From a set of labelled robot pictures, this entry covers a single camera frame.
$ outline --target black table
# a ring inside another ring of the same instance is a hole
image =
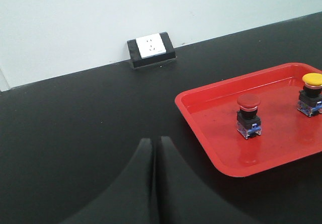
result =
[[[321,154],[247,178],[217,171],[174,104],[188,89],[287,62],[322,68],[322,13],[2,92],[0,223],[58,223],[106,189],[139,141],[169,136],[215,193],[263,223],[319,223]],[[155,196],[152,222],[158,222]]]

